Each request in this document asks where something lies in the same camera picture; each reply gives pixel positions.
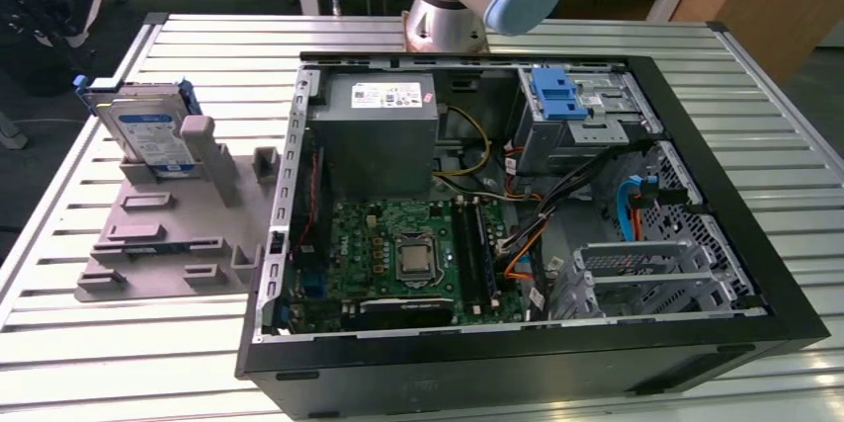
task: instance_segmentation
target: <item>blue drive bay latch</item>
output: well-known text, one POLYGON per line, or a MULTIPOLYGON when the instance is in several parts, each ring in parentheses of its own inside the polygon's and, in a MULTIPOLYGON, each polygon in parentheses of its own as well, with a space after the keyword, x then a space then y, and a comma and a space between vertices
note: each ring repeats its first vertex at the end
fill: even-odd
POLYGON ((577 100, 577 85, 558 68, 534 68, 533 89, 546 121, 582 121, 589 112, 577 100))

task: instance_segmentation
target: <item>open computer tower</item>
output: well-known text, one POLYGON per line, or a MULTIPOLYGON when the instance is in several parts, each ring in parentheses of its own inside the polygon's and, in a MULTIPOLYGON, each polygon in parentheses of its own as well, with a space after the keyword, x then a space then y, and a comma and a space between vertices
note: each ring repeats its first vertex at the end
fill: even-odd
POLYGON ((828 336, 649 58, 301 61, 237 361, 292 418, 682 391, 828 336))

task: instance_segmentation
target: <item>motherboard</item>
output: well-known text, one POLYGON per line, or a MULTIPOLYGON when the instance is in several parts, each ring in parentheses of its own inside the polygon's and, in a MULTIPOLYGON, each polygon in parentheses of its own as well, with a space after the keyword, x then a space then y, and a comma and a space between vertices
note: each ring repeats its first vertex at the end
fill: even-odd
MULTIPOLYGON (((442 323, 448 325, 521 321, 516 286, 496 287, 492 261, 466 262, 476 258, 466 255, 461 243, 468 238, 458 235, 461 224, 454 226, 454 217, 469 209, 476 210, 476 220, 462 226, 482 233, 492 256, 493 243, 505 235, 501 206, 494 201, 334 203, 326 274, 301 274, 305 299, 297 307, 308 331, 353 329, 356 321, 372 327, 373 322, 361 320, 365 311, 389 319, 397 315, 446 317, 442 323), (396 311, 414 304, 426 305, 428 311, 396 311)), ((428 326, 426 322, 405 323, 428 326)))

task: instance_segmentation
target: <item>ram slot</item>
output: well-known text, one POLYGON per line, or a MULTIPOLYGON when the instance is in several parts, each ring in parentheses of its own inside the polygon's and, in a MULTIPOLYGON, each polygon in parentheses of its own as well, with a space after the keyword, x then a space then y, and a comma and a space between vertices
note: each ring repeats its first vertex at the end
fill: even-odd
POLYGON ((497 291, 484 217, 476 203, 452 201, 450 225, 462 304, 468 312, 480 314, 497 306, 497 291))

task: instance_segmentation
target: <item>chip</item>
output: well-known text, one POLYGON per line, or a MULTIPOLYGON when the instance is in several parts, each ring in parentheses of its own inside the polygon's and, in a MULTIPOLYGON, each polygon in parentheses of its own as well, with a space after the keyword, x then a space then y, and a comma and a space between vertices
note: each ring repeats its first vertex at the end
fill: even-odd
POLYGON ((432 262, 428 259, 428 247, 402 246, 400 248, 400 265, 404 273, 428 272, 432 262))
POLYGON ((424 287, 436 277, 436 244, 429 232, 405 232, 397 235, 396 279, 414 289, 424 287))

